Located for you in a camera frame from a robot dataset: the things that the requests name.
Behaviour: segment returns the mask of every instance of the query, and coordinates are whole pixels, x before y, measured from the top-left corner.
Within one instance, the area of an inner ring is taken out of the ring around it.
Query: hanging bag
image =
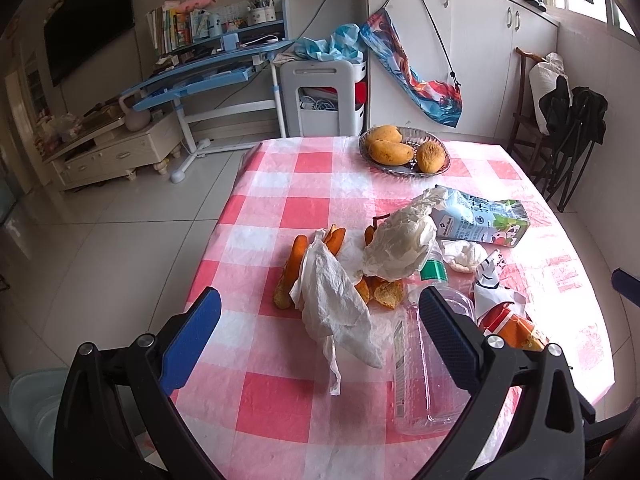
[[[364,25],[360,27],[360,37],[373,53],[378,56],[380,63],[428,117],[437,123],[455,128],[462,113],[460,83],[456,78],[456,73],[453,71],[449,54],[447,54],[447,49],[442,42],[438,27],[433,21],[427,3],[422,0],[424,9],[429,15],[431,24],[436,31],[444,55],[449,63],[450,75],[454,85],[442,81],[423,81],[411,68],[396,28],[388,12],[386,12],[386,5],[389,1],[386,0],[380,10],[372,14]]]

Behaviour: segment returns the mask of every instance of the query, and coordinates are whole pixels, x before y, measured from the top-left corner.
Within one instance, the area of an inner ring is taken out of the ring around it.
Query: napkin
[[[442,259],[457,272],[471,274],[476,272],[478,265],[487,258],[482,245],[467,240],[440,240]]]
[[[318,231],[306,249],[299,279],[290,295],[296,308],[302,310],[306,332],[322,348],[332,374],[329,393],[337,396],[340,395],[341,377],[335,345],[373,368],[382,368],[384,359],[380,331],[353,287],[352,281],[356,277],[350,277],[329,252],[322,241],[324,232]]]
[[[399,209],[376,229],[364,249],[363,271],[388,282],[402,280],[424,267],[436,243],[432,208],[444,208],[446,188],[425,189],[411,203]]]

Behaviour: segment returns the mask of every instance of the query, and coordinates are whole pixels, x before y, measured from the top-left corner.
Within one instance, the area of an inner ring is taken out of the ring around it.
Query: pink and white checkered tablecloth
[[[396,178],[370,167],[347,137],[278,139],[246,157],[213,231],[188,304],[204,286],[222,317],[191,376],[172,395],[213,463],[230,480],[412,478],[442,441],[399,434],[393,359],[382,370],[338,349],[342,393],[328,393],[328,365],[300,313],[273,306],[273,289],[296,235],[332,223],[362,234],[373,216],[424,188],[454,187],[491,200],[522,200],[531,227],[501,249],[504,283],[573,367],[596,402],[614,382],[607,330],[571,242],[522,170],[499,146],[446,142],[447,173]],[[464,278],[453,276],[454,286]]]

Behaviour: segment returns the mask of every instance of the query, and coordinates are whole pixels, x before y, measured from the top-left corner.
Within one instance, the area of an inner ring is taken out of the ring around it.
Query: black jacket
[[[580,156],[591,141],[602,144],[607,129],[604,114],[608,103],[603,95],[582,86],[574,88],[573,94],[574,102],[570,107],[566,79],[558,76],[556,89],[540,98],[540,110],[546,119],[553,146],[561,146],[563,153],[574,156],[579,134]],[[567,135],[570,137],[563,144]]]

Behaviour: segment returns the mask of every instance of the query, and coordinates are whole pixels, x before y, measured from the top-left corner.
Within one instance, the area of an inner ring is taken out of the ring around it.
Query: wooden chair
[[[546,162],[548,157],[542,153],[543,148],[550,148],[550,139],[549,136],[546,136],[540,131],[538,127],[538,122],[536,121],[535,111],[532,111],[530,117],[526,117],[522,114],[522,105],[524,104],[524,91],[526,84],[526,76],[527,76],[527,59],[532,59],[534,65],[546,61],[543,57],[538,56],[537,54],[530,54],[529,52],[524,52],[523,50],[516,47],[516,52],[520,55],[520,89],[518,94],[518,107],[513,114],[513,129],[511,130],[511,136],[509,137],[509,143],[507,145],[507,153],[510,155],[515,153],[521,160],[526,163],[527,167],[524,168],[525,173],[530,178],[534,176],[534,168],[538,161],[538,158],[541,158]],[[531,140],[522,140],[517,139],[518,130],[520,126],[526,127],[529,130],[534,138],[535,142]],[[517,146],[528,146],[533,148],[533,153],[529,158],[527,158]]]

